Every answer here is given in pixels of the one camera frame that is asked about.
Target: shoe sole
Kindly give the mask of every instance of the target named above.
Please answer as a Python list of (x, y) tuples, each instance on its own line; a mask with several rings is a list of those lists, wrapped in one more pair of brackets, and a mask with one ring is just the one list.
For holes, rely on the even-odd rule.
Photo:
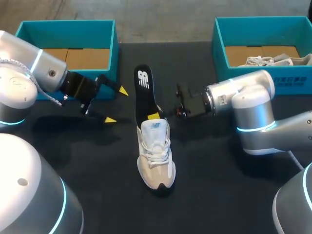
[[(142, 173), (142, 171), (140, 169), (140, 156), (137, 158), (136, 164), (137, 164), (138, 172), (140, 173), (140, 176), (142, 177), (142, 179), (143, 179), (144, 183), (147, 185), (147, 187), (149, 187), (153, 191), (157, 191), (159, 189), (159, 187), (157, 189), (154, 189), (151, 186), (149, 186), (149, 184), (146, 182), (146, 180), (145, 180), (145, 178), (143, 176), (143, 173)], [(173, 166), (174, 179), (173, 179), (171, 185), (169, 187), (166, 187), (167, 189), (171, 188), (172, 185), (174, 184), (175, 180), (176, 180), (176, 165), (175, 165), (174, 162), (172, 162), (172, 166)]]
[(134, 83), (136, 90), (136, 123), (141, 127), (142, 122), (164, 118), (159, 110), (154, 96), (154, 82), (152, 70), (147, 65), (139, 65), (134, 70)]

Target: black table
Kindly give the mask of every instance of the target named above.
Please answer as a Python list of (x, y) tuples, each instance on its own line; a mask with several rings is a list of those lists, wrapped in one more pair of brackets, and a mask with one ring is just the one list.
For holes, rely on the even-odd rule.
[[(151, 66), (156, 100), (169, 111), (176, 82), (194, 92), (216, 82), (209, 42), (121, 44), (120, 80), (130, 97), (94, 107), (118, 124), (100, 126), (82, 118), (78, 103), (61, 109), (41, 101), (16, 135), (30, 142), (78, 196), (85, 234), (274, 234), (275, 193), (299, 170), (287, 154), (248, 156), (239, 145), (231, 116), (183, 122), (170, 117), (171, 149), (177, 168), (174, 192), (153, 196), (137, 170), (133, 70)], [(312, 109), (312, 98), (276, 97), (276, 119)], [(308, 152), (294, 152), (304, 166)]]

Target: white shoelace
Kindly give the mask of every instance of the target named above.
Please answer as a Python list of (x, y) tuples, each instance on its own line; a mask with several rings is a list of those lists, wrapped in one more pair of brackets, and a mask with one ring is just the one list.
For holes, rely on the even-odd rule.
[(150, 149), (149, 147), (145, 145), (144, 142), (142, 142), (142, 146), (145, 151), (143, 156), (147, 158), (148, 165), (150, 168), (152, 168), (153, 166), (165, 165), (169, 162), (169, 155), (168, 155), (168, 151), (170, 148), (169, 139), (166, 139), (165, 145), (161, 144), (159, 141), (156, 141), (151, 145), (151, 148), (155, 146), (160, 146), (160, 148), (162, 149), (161, 151)]
[(246, 60), (247, 65), (256, 65), (256, 66), (272, 66), (274, 59), (272, 57), (248, 57)]

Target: n logo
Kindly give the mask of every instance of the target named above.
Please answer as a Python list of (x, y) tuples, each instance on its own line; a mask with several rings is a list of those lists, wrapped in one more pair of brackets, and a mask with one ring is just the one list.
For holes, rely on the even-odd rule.
[(151, 128), (158, 128), (160, 126), (160, 123), (153, 123)]
[(148, 76), (146, 72), (138, 71), (137, 76), (139, 79), (139, 85), (143, 86), (144, 88), (150, 89), (150, 85), (148, 84)]

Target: black insole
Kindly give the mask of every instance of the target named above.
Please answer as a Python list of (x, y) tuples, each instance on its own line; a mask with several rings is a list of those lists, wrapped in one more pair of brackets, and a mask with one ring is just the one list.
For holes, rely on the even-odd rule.
[(139, 65), (134, 71), (136, 89), (136, 123), (141, 127), (142, 122), (163, 118), (154, 97), (154, 84), (152, 70), (147, 65)]

